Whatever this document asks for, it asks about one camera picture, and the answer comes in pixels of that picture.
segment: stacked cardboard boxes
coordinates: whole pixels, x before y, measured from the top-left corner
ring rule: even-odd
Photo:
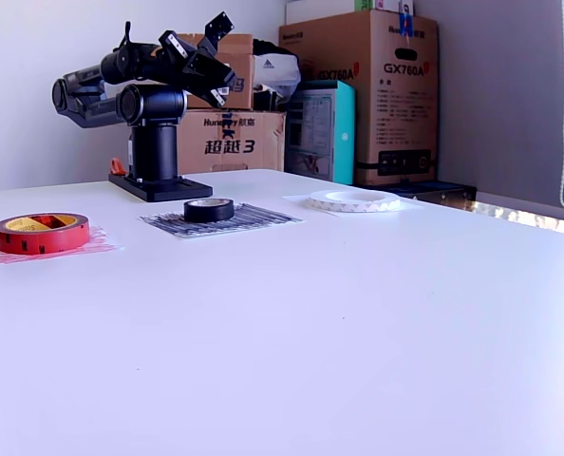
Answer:
[[[297,54],[304,81],[356,89],[358,185],[436,178],[438,26],[415,17],[412,36],[402,36],[399,17],[368,10],[280,29],[280,46]]]
[[[200,34],[179,37],[196,45]],[[233,87],[219,90],[225,108],[212,109],[189,95],[189,110],[179,124],[179,173],[206,173],[239,169],[284,169],[285,115],[254,112],[253,36],[229,34],[218,44],[216,58],[236,74]]]

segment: tape roll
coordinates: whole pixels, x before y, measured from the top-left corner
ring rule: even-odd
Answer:
[[[65,252],[89,239],[88,219],[77,214],[30,214],[0,221],[0,251],[7,254]]]
[[[400,198],[374,190],[324,191],[310,195],[315,209],[333,212],[386,212],[400,207]]]
[[[210,223],[230,219],[234,213],[231,199],[195,199],[185,203],[184,218],[190,223]]]

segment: orange object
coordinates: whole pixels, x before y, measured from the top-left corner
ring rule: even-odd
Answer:
[[[114,176],[125,176],[126,172],[123,169],[122,161],[120,159],[111,159],[111,167],[109,171]]]

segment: robotic arm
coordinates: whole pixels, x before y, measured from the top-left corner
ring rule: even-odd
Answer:
[[[177,124],[191,92],[213,107],[225,98],[218,90],[232,87],[235,73],[215,59],[218,42],[234,26],[222,12],[206,26],[193,47],[172,30],[160,46],[130,41],[130,23],[118,47],[90,68],[69,73],[54,83],[52,102],[59,114],[82,128],[126,122],[132,128],[128,145],[129,172],[111,167],[109,180],[146,201],[186,200],[213,194],[208,185],[179,175]],[[150,80],[160,84],[130,84],[115,98],[106,98],[104,83]]]
[[[222,107],[225,98],[218,90],[233,86],[235,73],[215,59],[215,55],[218,42],[233,28],[222,12],[206,26],[204,38],[197,47],[179,39],[172,30],[162,34],[158,46],[131,42],[130,23],[127,22],[122,42],[99,65],[69,73],[56,81],[52,88],[54,106],[59,114],[82,128],[122,122],[132,125],[153,114],[161,119],[162,110],[167,111],[166,118],[182,117],[185,109],[183,91],[213,107]],[[104,83],[116,85],[133,80],[151,80],[168,86],[159,86],[157,90],[160,95],[156,97],[158,106],[155,110],[159,112],[138,112],[145,105],[143,92],[146,86],[141,89],[142,85],[134,85],[138,90],[129,86],[117,97],[106,98]]]

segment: cardboard box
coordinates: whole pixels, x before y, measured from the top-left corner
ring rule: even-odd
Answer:
[[[183,34],[178,37],[192,46],[204,37],[200,33]],[[216,59],[229,65],[236,75],[235,85],[221,89],[221,95],[227,97],[227,109],[253,109],[254,56],[253,36],[250,34],[231,33],[218,43]],[[190,109],[210,108],[211,106],[193,95],[188,96]]]
[[[286,24],[313,21],[322,17],[363,10],[400,11],[399,0],[297,0],[286,5]],[[404,8],[414,14],[413,0],[403,0]]]
[[[352,185],[356,92],[341,81],[303,83],[287,106],[287,173]]]
[[[280,112],[190,110],[179,124],[179,173],[284,170]]]
[[[436,178],[438,26],[415,17],[407,38],[398,17],[371,10],[280,29],[280,46],[299,56],[305,81],[338,79],[356,89],[361,185]]]

